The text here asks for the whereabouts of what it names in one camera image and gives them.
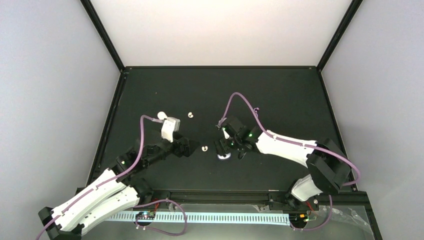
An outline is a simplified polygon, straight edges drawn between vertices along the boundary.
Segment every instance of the white wall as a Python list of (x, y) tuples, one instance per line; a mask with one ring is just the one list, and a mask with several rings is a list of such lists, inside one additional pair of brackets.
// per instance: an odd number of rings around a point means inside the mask
[(119, 72), (80, 1), (0, 6), (0, 239), (29, 240), (85, 185)]
[(384, 239), (422, 239), (424, 3), (366, 0), (324, 68)]
[(351, 0), (92, 0), (126, 66), (316, 66)]

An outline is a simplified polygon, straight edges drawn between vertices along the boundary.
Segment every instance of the gray wall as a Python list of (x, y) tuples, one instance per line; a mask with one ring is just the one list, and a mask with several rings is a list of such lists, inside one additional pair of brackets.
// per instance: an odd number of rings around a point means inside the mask
[(28, 240), (86, 183), (119, 72), (80, 1), (0, 6), (0, 239)]
[(323, 71), (384, 239), (423, 239), (424, 3), (365, 0)]

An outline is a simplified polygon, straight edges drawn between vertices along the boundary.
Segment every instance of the robotic arm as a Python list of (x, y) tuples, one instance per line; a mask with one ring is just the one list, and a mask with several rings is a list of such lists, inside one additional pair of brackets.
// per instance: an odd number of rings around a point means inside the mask
[[(315, 195), (338, 194), (351, 171), (349, 165), (340, 162), (334, 156), (305, 147), (305, 145), (318, 146), (344, 156), (336, 144), (328, 138), (320, 142), (301, 140), (267, 130), (267, 133), (273, 136), (270, 137), (259, 127), (248, 128), (233, 116), (225, 119), (218, 128), (224, 134), (224, 137), (214, 142), (220, 160), (230, 158), (231, 151), (236, 150), (239, 159), (242, 159), (247, 152), (256, 152), (276, 155), (308, 168), (309, 174), (295, 181), (289, 194), (286, 195), (286, 203), (294, 209), (297, 209), (300, 202)], [(302, 143), (302, 145), (294, 145), (276, 140), (276, 138)]]
[(189, 157), (200, 145), (179, 134), (179, 126), (180, 120), (177, 118), (164, 119), (162, 140), (157, 144), (145, 145), (141, 159), (127, 174), (110, 180), (133, 165), (140, 150), (140, 141), (118, 156), (110, 168), (73, 198), (55, 208), (40, 210), (38, 215), (44, 225), (54, 220), (46, 230), (50, 239), (80, 240), (81, 236), (110, 216), (139, 203), (150, 202), (152, 189), (144, 179), (135, 179), (134, 176), (169, 155)]

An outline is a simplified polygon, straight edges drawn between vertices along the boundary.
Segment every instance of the black table surface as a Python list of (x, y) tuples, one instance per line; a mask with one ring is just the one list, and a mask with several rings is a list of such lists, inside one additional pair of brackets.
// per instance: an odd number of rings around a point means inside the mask
[[(126, 83), (101, 160), (105, 168), (140, 137), (140, 116), (157, 117), (163, 111), (181, 120), (179, 132), (207, 146), (190, 157), (169, 156), (140, 173), (153, 189), (286, 191), (308, 174), (293, 161), (248, 153), (220, 161), (214, 141), (222, 137), (216, 124), (233, 92), (242, 93), (260, 108), (263, 126), (275, 133), (303, 139), (331, 138), (337, 145), (337, 129), (316, 68), (312, 67), (133, 67)], [(235, 96), (228, 116), (250, 127), (255, 119)], [(154, 144), (161, 124), (144, 121), (145, 143)]]

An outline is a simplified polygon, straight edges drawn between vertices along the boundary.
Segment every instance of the cable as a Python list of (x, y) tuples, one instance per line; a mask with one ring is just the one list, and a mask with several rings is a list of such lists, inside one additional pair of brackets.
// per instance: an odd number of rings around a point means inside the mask
[[(172, 203), (172, 204), (174, 204), (175, 206), (177, 206), (181, 210), (182, 215), (184, 216), (184, 228), (182, 229), (182, 231), (179, 232), (179, 233), (171, 233), (171, 232), (160, 230), (160, 229), (157, 229), (157, 228), (154, 228), (154, 227), (151, 227), (151, 226), (143, 226), (143, 229), (153, 230), (155, 232), (158, 232), (158, 233), (161, 233), (161, 234), (165, 234), (165, 235), (168, 235), (168, 236), (173, 236), (173, 237), (181, 236), (184, 233), (186, 233), (186, 230), (187, 230), (187, 215), (186, 215), (186, 212), (184, 211), (184, 209), (178, 203), (176, 203), (176, 202), (174, 202), (172, 200), (162, 199), (162, 200), (152, 201), (150, 203), (143, 204), (143, 205), (137, 205), (137, 206), (134, 206), (132, 208), (133, 209), (134, 208), (144, 208), (144, 207), (148, 207), (148, 206), (153, 205), (153, 204), (158, 204), (158, 203), (163, 203), (163, 202)], [(137, 223), (137, 227), (139, 227), (140, 226), (139, 225), (139, 218), (137, 218), (135, 220), (135, 222)]]
[[(246, 103), (246, 105), (249, 107), (249, 109), (250, 109), (250, 111), (251, 111), (251, 113), (253, 114), (253, 117), (254, 117), (254, 119), (256, 120), (256, 122), (257, 122), (257, 124), (259, 125), (259, 127), (260, 127), (260, 129), (266, 134), (266, 135), (268, 135), (269, 137), (271, 137), (271, 138), (274, 138), (274, 135), (272, 135), (272, 134), (270, 134), (269, 132), (267, 132), (267, 130), (265, 130), (265, 128), (264, 128), (264, 126), (262, 125), (262, 123), (261, 123), (261, 121), (259, 121), (259, 118), (258, 118), (258, 116), (257, 116), (257, 114), (255, 113), (255, 110), (253, 109), (253, 107), (252, 107), (252, 105), (250, 104), (250, 102), (247, 100), (247, 98), (245, 98), (245, 96), (243, 96), (241, 93), (239, 93), (239, 92), (234, 92), (233, 94), (231, 94), (231, 96), (229, 97), (229, 100), (228, 100), (228, 103), (227, 103), (227, 105), (226, 105), (226, 108), (225, 108), (225, 112), (224, 112), (224, 115), (222, 116), (222, 118), (221, 118), (221, 120), (219, 120), (219, 122), (218, 122), (218, 127), (221, 127), (221, 125), (222, 125), (222, 123), (224, 122), (224, 120), (225, 120), (225, 118), (226, 118), (226, 116), (227, 116), (227, 112), (228, 112), (228, 109), (230, 108), (230, 103), (231, 103), (231, 101), (233, 100), (233, 97), (235, 96), (235, 95), (237, 95), (237, 96), (239, 96), (241, 99), (243, 99), (243, 101)], [(285, 142), (285, 143), (288, 143), (288, 144), (293, 144), (293, 145), (296, 145), (296, 146), (300, 146), (300, 147), (304, 147), (304, 148), (310, 148), (310, 149), (315, 149), (315, 150), (318, 150), (318, 151), (320, 151), (320, 152), (323, 152), (323, 153), (326, 153), (326, 154), (329, 154), (329, 155), (331, 155), (331, 156), (333, 156), (333, 157), (336, 157), (337, 159), (339, 159), (340, 161), (342, 161), (342, 162), (344, 162), (344, 163), (346, 163), (347, 165), (349, 165), (349, 167), (351, 167), (353, 170), (355, 170), (355, 172), (356, 172), (356, 179), (355, 180), (353, 180), (353, 181), (349, 181), (349, 182), (345, 182), (344, 184), (343, 184), (343, 186), (350, 186), (350, 185), (353, 185), (353, 184), (356, 184), (358, 181), (359, 181), (359, 179), (361, 178), (361, 172), (359, 171), (359, 169), (351, 162), (351, 161), (349, 161), (347, 158), (345, 158), (345, 157), (343, 157), (343, 156), (341, 156), (341, 155), (339, 155), (339, 154), (337, 154), (337, 153), (335, 153), (335, 152), (333, 152), (333, 151), (330, 151), (330, 150), (328, 150), (328, 149), (325, 149), (325, 148), (322, 148), (322, 147), (319, 147), (319, 146), (314, 146), (314, 145), (310, 145), (310, 144), (303, 144), (303, 143), (301, 143), (301, 142), (298, 142), (298, 141), (292, 141), (292, 140), (288, 140), (288, 139), (284, 139), (284, 138), (281, 138), (281, 137), (275, 137), (275, 139), (276, 140), (279, 140), (279, 141), (282, 141), (282, 142)]]
[[(152, 122), (156, 122), (156, 123), (163, 123), (162, 120), (160, 119), (156, 119), (147, 115), (142, 115), (140, 117), (140, 149), (138, 151), (138, 155), (137, 158), (135, 159), (134, 163), (125, 171), (121, 172), (120, 174), (109, 178), (108, 180), (105, 180), (99, 184), (96, 185), (96, 188), (112, 181), (115, 180), (117, 178), (120, 178), (124, 175), (126, 175), (128, 172), (130, 172), (133, 168), (136, 167), (136, 165), (139, 163), (140, 158), (142, 157), (142, 151), (143, 151), (143, 145), (144, 145), (144, 140), (145, 140), (145, 132), (144, 132), (144, 122), (143, 119), (148, 119)], [(93, 188), (89, 189), (87, 192), (85, 192), (84, 194), (82, 194), (81, 196), (79, 196), (77, 199), (75, 199), (73, 202), (71, 202), (65, 209), (63, 209), (62, 214), (64, 214), (66, 211), (68, 211), (73, 205), (75, 205), (79, 200), (81, 200), (82, 198), (84, 198), (86, 195), (88, 195), (89, 193), (91, 193), (92, 191), (94, 191)], [(37, 235), (37, 237), (35, 238), (35, 240), (39, 240), (41, 235), (44, 233), (44, 231), (50, 227), (50, 225), (52, 225), (60, 216), (62, 215), (58, 215), (55, 218), (53, 218), (51, 221), (49, 221), (42, 229), (42, 231)]]
[(300, 230), (300, 231), (314, 231), (314, 230), (317, 230), (317, 229), (320, 229), (320, 228), (324, 227), (324, 225), (326, 225), (330, 221), (331, 215), (333, 213), (333, 199), (332, 199), (331, 195), (328, 195), (328, 199), (330, 200), (330, 212), (328, 213), (327, 219), (321, 225), (316, 226), (316, 227), (313, 227), (313, 228), (303, 229), (303, 228), (297, 228), (297, 227), (293, 226), (293, 224), (290, 222), (290, 227), (294, 231), (296, 231), (296, 230)]

